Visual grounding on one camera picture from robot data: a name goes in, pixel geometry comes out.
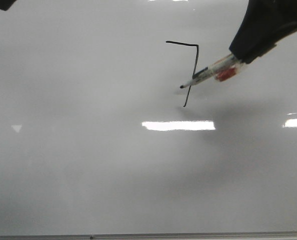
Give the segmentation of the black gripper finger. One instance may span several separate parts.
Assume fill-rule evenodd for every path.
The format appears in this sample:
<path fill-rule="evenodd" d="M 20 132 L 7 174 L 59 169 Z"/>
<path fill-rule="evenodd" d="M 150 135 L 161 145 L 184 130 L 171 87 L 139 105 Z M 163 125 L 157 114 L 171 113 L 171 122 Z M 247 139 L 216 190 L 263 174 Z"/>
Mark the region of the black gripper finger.
<path fill-rule="evenodd" d="M 7 11 L 16 0 L 0 0 L 0 10 Z"/>
<path fill-rule="evenodd" d="M 297 0 L 250 0 L 229 50 L 250 64 L 296 32 Z"/>

